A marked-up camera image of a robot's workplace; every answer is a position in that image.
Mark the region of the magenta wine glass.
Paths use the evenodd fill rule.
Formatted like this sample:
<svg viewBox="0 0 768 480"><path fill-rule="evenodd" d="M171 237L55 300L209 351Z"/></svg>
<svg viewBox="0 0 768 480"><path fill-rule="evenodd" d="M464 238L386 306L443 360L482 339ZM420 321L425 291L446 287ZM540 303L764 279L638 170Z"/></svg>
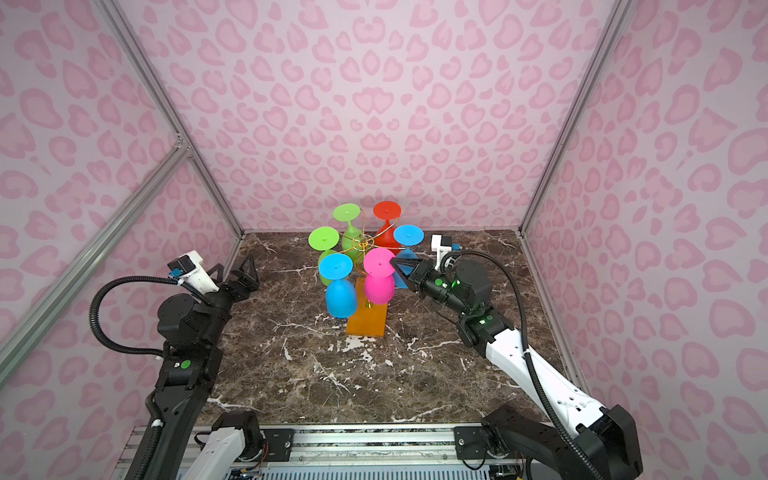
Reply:
<svg viewBox="0 0 768 480"><path fill-rule="evenodd" d="M394 295L394 268L391 265L394 257L389 249L382 247L376 247L365 255L364 289L367 299L373 304L386 305Z"/></svg>

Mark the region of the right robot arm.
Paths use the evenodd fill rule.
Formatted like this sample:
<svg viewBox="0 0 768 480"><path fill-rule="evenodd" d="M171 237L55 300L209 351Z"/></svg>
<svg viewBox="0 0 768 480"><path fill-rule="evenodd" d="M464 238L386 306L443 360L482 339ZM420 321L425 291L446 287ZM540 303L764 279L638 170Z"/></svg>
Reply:
<svg viewBox="0 0 768 480"><path fill-rule="evenodd" d="M517 325L491 301L489 255L449 252L441 262L394 258L407 288L456 313L462 343L504 372L544 412L533 421L511 407L487 415L489 452L519 453L563 479L636 479L643 472L637 426L620 405L606 407L552 367L530 345L524 306Z"/></svg>

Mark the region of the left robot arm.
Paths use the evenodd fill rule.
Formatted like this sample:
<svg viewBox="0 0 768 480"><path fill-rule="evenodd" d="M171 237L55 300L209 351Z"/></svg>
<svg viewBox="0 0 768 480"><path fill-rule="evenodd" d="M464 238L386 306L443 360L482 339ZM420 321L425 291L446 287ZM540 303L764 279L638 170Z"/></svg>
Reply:
<svg viewBox="0 0 768 480"><path fill-rule="evenodd" d="M174 479L193 427L212 393L223 358L218 343L233 305L259 289L251 255L227 278L213 279L190 252L168 263L169 277L190 293L167 298L158 309L164 338L162 364L145 400L150 421L129 467L129 479Z"/></svg>

